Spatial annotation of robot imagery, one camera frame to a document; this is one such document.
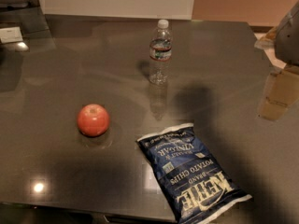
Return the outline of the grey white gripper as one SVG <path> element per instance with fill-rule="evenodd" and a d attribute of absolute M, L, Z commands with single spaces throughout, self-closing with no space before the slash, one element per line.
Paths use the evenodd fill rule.
<path fill-rule="evenodd" d="M 280 119 L 299 100 L 299 2 L 278 25 L 275 54 L 288 64 L 270 72 L 258 107 L 258 116 L 271 121 Z"/>

